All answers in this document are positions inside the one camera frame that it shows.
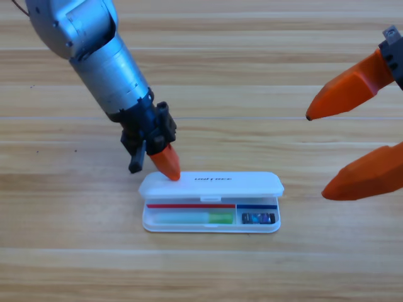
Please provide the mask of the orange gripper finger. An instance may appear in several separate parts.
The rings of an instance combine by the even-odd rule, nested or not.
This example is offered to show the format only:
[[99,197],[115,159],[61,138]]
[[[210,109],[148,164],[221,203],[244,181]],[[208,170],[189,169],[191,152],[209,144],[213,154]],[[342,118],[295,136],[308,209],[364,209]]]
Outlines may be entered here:
[[163,151],[154,155],[148,155],[159,172],[172,181],[178,181],[181,177],[179,156],[171,144]]
[[394,82],[379,49],[329,81],[318,92],[306,111],[316,120],[351,111]]
[[402,188],[402,144],[382,146],[342,168],[322,191],[326,199],[352,201]]

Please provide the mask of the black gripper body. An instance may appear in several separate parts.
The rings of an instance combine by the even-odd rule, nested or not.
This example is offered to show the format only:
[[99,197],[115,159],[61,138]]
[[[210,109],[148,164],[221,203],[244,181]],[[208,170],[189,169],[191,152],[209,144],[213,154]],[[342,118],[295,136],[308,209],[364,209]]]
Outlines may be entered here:
[[131,156],[131,173],[142,170],[145,155],[159,153],[176,140],[177,126],[165,102],[140,102],[122,116],[121,142]]
[[394,81],[402,89],[402,35],[395,25],[391,25],[382,33],[385,40],[378,47]]

